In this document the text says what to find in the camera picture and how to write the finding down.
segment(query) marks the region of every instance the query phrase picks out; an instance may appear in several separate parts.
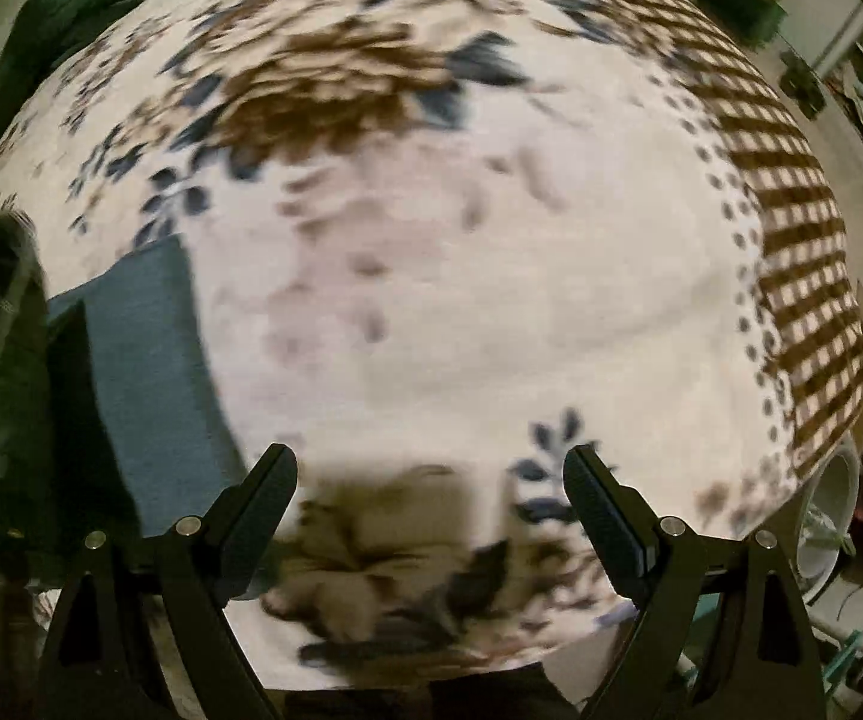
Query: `brown checkered pattern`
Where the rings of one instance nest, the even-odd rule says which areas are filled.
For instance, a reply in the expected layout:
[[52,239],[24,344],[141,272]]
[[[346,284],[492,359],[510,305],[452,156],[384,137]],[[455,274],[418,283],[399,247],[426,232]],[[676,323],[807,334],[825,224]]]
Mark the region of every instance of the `brown checkered pattern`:
[[851,426],[863,399],[863,330],[846,273],[846,235],[822,168],[795,119],[742,51],[687,0],[611,0],[622,18],[668,30],[742,172],[765,233],[756,298],[781,346],[766,373],[788,372],[793,459],[805,476]]

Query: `metal rivet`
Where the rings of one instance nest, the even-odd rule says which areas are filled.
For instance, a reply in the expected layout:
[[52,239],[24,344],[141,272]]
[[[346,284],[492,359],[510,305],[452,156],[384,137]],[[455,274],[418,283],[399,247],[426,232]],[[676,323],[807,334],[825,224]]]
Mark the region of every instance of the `metal rivet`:
[[758,541],[766,549],[774,549],[778,546],[778,539],[775,538],[775,534],[771,533],[771,531],[759,531],[755,533],[755,541]]
[[194,536],[201,530],[201,520],[198,517],[182,517],[175,523],[175,531],[179,536]]
[[662,521],[658,525],[669,536],[681,536],[685,533],[685,523],[678,517],[662,517]]
[[104,545],[105,541],[107,539],[105,538],[105,533],[102,531],[92,531],[92,533],[85,536],[85,546],[89,549],[97,549]]

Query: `brown flower print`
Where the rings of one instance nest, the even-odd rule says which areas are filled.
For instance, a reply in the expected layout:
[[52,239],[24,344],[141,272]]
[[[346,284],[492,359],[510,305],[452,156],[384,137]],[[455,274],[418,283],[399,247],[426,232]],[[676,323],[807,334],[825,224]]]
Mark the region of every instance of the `brown flower print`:
[[580,32],[573,20],[546,0],[389,0],[376,10],[410,23],[415,41],[437,52],[455,50],[488,30],[501,31],[507,15],[526,14],[553,34]]
[[317,623],[332,641],[370,640],[380,615],[468,565],[467,507],[462,477],[447,466],[417,466],[383,485],[330,485],[302,504],[297,554],[262,608]]
[[275,328],[268,338],[283,365],[318,357],[329,317],[366,343],[388,332],[380,290],[393,271],[414,272],[438,261],[438,225],[400,220],[377,199],[354,199],[334,213],[314,214],[300,200],[283,204],[298,218],[297,274],[269,300]]
[[451,82],[444,58],[411,45],[409,28],[351,18],[290,37],[226,86],[217,138],[241,165],[301,162],[318,148],[353,151],[377,130],[401,131],[421,110],[410,93]]
[[275,55],[290,37],[314,33],[345,22],[361,10],[363,0],[240,0],[218,8],[185,53],[184,68],[217,71],[222,65],[254,67]]

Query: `white floral blanket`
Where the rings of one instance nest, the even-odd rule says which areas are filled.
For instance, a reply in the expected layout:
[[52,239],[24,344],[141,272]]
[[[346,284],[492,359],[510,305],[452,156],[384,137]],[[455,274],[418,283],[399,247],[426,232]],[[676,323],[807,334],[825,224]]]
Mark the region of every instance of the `white floral blanket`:
[[683,0],[146,0],[22,109],[6,200],[52,293],[182,237],[242,456],[301,462],[227,610],[269,688],[593,632],[569,447],[743,536],[863,396],[820,168]]

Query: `floral fabric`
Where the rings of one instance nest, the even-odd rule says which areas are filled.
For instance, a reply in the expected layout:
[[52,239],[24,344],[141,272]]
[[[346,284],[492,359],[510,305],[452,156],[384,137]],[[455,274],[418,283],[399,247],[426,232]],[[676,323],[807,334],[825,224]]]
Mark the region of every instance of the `floral fabric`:
[[299,456],[279,581],[227,610],[269,688],[626,615],[577,443],[714,536],[795,491],[769,230],[697,78],[627,0],[146,0],[17,116],[0,202],[51,292],[182,236],[241,453]]

